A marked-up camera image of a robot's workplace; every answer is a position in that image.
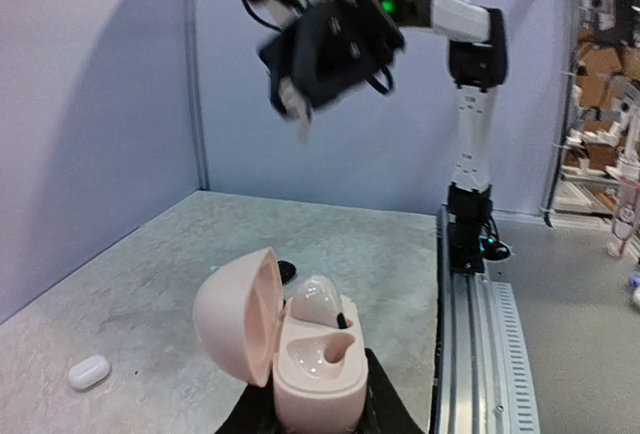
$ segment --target green led light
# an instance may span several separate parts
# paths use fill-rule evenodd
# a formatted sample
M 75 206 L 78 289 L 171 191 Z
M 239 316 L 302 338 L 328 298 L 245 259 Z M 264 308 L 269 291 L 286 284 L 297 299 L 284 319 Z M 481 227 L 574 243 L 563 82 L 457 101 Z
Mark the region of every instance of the green led light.
M 382 9 L 384 9 L 384 12 L 387 14 L 393 14 L 396 12 L 396 3 L 393 0 L 383 0 L 381 4 Z

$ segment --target white earbud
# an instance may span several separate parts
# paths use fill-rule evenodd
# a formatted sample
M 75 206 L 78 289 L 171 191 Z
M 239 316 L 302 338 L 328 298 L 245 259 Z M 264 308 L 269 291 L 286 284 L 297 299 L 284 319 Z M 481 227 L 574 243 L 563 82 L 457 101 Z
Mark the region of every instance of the white earbud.
M 325 276 L 311 276 L 291 299 L 291 316 L 299 321 L 346 329 L 336 285 Z

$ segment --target white wall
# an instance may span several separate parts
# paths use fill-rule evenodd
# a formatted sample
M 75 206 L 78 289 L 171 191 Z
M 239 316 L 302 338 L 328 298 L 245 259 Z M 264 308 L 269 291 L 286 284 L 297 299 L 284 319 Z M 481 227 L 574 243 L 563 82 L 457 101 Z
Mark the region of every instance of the white wall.
M 567 0 L 474 0 L 506 17 L 510 73 L 493 129 L 498 209 L 536 213 L 562 106 Z M 311 144 L 271 109 L 256 45 L 268 31 L 239 0 L 198 0 L 198 48 L 214 190 L 347 206 L 435 212 L 445 200 L 457 136 L 444 39 L 407 32 L 397 92 L 352 94 L 320 114 Z
M 0 0 L 0 321 L 197 187 L 182 0 Z

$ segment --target cardboard box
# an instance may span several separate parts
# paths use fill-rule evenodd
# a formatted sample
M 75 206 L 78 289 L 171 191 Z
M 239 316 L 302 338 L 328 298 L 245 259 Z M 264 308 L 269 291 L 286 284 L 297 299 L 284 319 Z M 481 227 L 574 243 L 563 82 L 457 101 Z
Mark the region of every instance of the cardboard box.
M 584 44 L 581 52 L 587 68 L 587 76 L 578 85 L 582 88 L 580 105 L 582 107 L 600 107 L 611 109 L 611 99 L 617 95 L 615 89 L 608 86 L 606 77 L 614 73 L 622 73 L 622 64 L 618 52 L 614 48 L 598 49 L 592 44 Z
M 622 53 L 625 76 L 640 81 L 640 49 L 625 47 Z
M 585 121 L 584 130 L 597 132 L 599 130 L 608 131 L 611 128 L 611 121 Z M 603 146 L 599 144 L 587 144 L 591 162 L 591 169 L 600 169 L 604 171 L 607 166 L 615 166 L 618 163 L 618 155 L 624 149 L 627 142 L 627 136 L 620 136 L 618 146 Z M 640 146 L 637 146 L 638 155 L 640 155 Z M 565 165 L 578 167 L 578 161 L 571 154 L 565 157 Z
M 578 34 L 578 43 L 589 42 L 593 39 L 593 28 L 591 26 L 587 26 L 580 31 Z

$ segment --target gray floor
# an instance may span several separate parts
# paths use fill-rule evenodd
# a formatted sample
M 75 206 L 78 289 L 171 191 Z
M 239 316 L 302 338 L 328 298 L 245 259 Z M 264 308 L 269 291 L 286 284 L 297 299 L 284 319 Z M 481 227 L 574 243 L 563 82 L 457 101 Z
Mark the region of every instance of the gray floor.
M 610 258 L 604 232 L 499 227 L 516 255 L 492 265 L 492 278 L 513 284 L 541 432 L 640 432 L 640 311 L 627 288 L 633 259 Z
M 435 218 L 198 192 L 0 326 L 0 433 L 215 432 L 244 384 L 198 345 L 193 299 L 218 266 L 267 246 L 299 268 L 286 293 L 325 274 L 356 302 L 366 344 L 426 431 Z M 111 376 L 72 391 L 68 369 L 93 354 Z

